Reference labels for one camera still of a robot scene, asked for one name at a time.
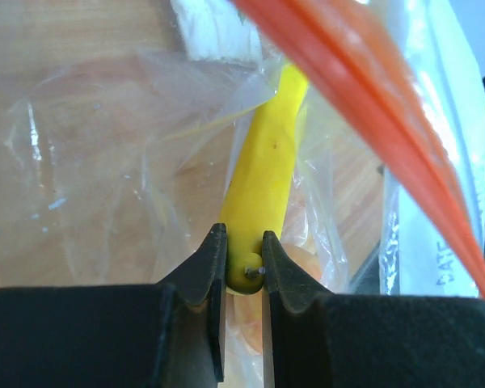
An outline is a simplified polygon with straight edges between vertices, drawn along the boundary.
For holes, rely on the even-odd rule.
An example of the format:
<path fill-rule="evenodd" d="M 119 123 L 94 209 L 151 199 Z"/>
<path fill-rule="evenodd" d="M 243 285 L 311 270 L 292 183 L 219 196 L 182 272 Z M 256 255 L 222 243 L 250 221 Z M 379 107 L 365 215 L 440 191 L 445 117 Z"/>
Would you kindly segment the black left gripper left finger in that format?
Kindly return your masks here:
<path fill-rule="evenodd" d="M 0 289 L 0 387 L 215 387 L 226 228 L 155 284 Z"/>

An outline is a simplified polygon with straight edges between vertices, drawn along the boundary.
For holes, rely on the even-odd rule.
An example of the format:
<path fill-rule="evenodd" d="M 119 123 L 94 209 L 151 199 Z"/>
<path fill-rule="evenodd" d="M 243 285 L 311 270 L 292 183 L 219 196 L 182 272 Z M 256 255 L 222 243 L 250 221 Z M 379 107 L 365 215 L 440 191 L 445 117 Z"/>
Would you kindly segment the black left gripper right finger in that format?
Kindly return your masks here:
<path fill-rule="evenodd" d="M 485 387 L 485 301 L 336 294 L 323 287 L 267 387 Z"/>

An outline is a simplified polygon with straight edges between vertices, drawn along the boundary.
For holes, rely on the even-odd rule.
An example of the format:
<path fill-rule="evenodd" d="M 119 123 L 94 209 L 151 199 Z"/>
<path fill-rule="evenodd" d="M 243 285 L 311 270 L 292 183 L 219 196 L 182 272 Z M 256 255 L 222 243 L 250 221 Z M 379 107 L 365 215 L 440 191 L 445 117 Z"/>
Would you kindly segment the yellow plush banana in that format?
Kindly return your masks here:
<path fill-rule="evenodd" d="M 299 144 L 297 116 L 308 88 L 296 66 L 284 65 L 275 95 L 255 109 L 239 152 L 219 215 L 232 293 L 257 293 L 264 282 L 263 235 L 281 235 Z"/>

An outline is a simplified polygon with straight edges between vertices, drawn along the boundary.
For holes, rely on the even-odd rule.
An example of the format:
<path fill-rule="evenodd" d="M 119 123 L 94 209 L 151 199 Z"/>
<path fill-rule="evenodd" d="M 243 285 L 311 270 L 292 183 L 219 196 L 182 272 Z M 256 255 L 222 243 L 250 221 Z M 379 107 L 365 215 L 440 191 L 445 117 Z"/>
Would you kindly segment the clear zip top bag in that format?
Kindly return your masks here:
<path fill-rule="evenodd" d="M 174 271 L 287 64 L 319 284 L 485 301 L 485 94 L 447 1 L 0 1 L 0 289 Z M 264 282 L 225 287 L 215 387 L 267 387 L 234 314 Z"/>

